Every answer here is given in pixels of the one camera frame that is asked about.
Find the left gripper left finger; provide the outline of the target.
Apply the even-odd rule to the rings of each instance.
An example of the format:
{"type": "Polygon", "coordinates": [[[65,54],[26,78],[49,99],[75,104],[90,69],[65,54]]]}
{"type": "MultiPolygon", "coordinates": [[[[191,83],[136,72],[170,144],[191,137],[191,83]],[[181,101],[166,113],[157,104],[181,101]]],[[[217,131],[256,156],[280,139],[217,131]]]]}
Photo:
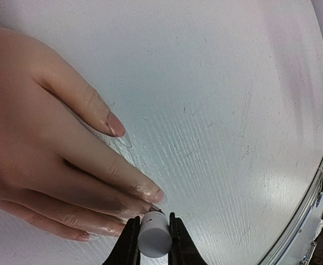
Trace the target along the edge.
{"type": "Polygon", "coordinates": [[[103,262],[103,265],[140,264],[140,251],[137,246],[140,227],[139,216],[128,220],[111,253],[103,262]]]}

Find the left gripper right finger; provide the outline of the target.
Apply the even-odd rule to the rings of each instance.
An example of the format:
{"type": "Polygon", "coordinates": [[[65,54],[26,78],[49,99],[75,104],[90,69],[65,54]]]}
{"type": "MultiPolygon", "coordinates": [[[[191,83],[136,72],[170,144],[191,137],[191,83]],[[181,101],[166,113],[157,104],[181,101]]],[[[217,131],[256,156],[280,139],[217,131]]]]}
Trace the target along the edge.
{"type": "Polygon", "coordinates": [[[181,218],[170,213],[170,233],[172,246],[168,253],[168,264],[205,265],[205,260],[196,248],[181,218]]]}

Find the white nail polish cap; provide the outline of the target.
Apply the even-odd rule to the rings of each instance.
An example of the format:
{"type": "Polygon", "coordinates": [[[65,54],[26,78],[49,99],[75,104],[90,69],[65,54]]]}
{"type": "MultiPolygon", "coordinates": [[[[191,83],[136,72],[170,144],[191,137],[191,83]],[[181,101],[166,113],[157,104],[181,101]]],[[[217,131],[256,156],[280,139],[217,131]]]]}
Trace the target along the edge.
{"type": "Polygon", "coordinates": [[[142,218],[137,238],[139,251],[148,258],[161,258],[168,254],[172,237],[164,213],[151,211],[142,218]]]}

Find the mannequin hand with long nails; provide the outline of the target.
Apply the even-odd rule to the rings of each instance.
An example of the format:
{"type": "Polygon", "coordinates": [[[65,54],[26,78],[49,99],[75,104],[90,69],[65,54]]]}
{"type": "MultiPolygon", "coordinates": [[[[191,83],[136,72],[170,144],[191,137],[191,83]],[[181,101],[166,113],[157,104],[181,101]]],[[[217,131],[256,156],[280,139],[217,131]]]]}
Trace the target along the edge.
{"type": "Polygon", "coordinates": [[[0,28],[0,209],[75,241],[117,237],[163,190],[86,126],[125,128],[56,51],[0,28]]]}

